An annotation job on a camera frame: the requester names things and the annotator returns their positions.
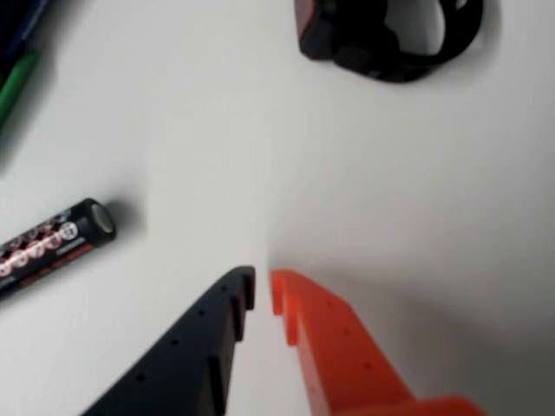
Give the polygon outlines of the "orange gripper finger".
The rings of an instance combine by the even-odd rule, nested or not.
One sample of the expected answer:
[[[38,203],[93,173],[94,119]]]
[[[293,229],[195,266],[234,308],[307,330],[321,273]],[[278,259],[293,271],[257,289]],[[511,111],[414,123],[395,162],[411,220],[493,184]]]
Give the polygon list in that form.
[[[480,415],[457,396],[417,399],[341,297],[292,270],[270,273],[272,308],[297,348],[315,415]]]

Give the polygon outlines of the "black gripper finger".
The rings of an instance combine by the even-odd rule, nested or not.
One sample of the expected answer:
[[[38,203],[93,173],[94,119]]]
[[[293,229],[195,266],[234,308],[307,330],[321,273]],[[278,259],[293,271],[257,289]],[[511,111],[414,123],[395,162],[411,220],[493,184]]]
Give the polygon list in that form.
[[[225,273],[86,413],[225,414],[234,348],[255,288],[253,267]]]

